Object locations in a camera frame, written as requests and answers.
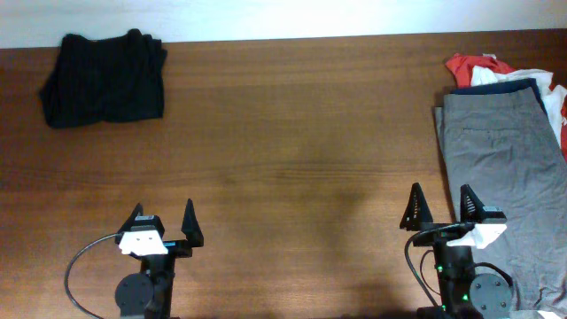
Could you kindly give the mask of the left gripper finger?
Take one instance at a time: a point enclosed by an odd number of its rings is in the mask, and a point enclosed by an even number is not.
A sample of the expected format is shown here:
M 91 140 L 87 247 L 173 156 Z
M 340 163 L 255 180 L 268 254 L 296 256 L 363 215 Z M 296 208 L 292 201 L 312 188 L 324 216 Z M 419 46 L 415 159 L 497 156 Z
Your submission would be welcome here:
M 132 213 L 130 214 L 130 216 L 127 218 L 126 221 L 124 221 L 124 223 L 119 227 L 119 229 L 117 230 L 118 234 L 123 234 L 124 232 L 130 231 L 131 228 L 134 225 L 134 222 L 136 220 L 136 217 L 138 216 L 143 216 L 144 215 L 144 210 L 143 210 L 143 206 L 141 203 L 138 203 Z
M 203 247 L 204 235 L 199 227 L 193 201 L 189 198 L 185 207 L 181 232 L 191 247 Z

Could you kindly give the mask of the black shorts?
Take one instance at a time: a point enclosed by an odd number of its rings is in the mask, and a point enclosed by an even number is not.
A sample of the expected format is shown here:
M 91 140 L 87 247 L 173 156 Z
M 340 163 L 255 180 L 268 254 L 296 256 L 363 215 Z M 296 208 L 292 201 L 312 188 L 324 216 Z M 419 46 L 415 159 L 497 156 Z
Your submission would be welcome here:
M 161 118 L 166 59 L 162 41 L 137 28 L 103 40 L 65 35 L 39 91 L 46 124 L 76 128 Z

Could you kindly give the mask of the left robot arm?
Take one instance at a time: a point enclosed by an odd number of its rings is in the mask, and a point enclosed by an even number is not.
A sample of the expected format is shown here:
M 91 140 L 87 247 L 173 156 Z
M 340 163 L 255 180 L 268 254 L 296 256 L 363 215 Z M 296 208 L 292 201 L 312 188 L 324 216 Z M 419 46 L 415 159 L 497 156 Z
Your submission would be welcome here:
M 140 262 L 140 270 L 125 276 L 117 285 L 114 299 L 121 318 L 169 318 L 175 280 L 175 262 L 190 258 L 204 245 L 192 200 L 183 214 L 184 239 L 165 240 L 165 227 L 157 215 L 145 215 L 135 206 L 120 226 L 115 243 L 120 252 Z

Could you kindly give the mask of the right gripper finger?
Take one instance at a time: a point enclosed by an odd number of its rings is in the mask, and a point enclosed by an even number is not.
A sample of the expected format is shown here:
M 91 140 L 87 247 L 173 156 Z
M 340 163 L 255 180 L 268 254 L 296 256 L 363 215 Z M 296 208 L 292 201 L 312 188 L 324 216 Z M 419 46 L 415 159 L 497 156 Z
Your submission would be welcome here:
M 468 184 L 461 186 L 460 221 L 482 222 L 484 204 Z
M 430 208 L 423 194 L 420 183 L 413 183 L 408 204 L 400 221 L 402 230 L 422 230 L 425 224 L 432 224 Z

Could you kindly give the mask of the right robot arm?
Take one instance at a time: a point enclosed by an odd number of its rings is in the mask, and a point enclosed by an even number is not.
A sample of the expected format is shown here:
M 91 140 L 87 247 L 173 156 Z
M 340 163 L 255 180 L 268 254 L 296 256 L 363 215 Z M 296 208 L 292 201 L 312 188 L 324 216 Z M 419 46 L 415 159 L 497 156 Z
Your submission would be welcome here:
M 418 318 L 508 318 L 514 283 L 490 262 L 475 261 L 474 248 L 484 249 L 507 229 L 507 217 L 497 206 L 485 205 L 468 184 L 461 186 L 460 220 L 436 223 L 419 183 L 411 186 L 400 228 L 414 234 L 404 244 L 411 274 L 431 304 L 416 310 Z M 427 247 L 434 257 L 440 301 L 415 267 L 409 247 Z

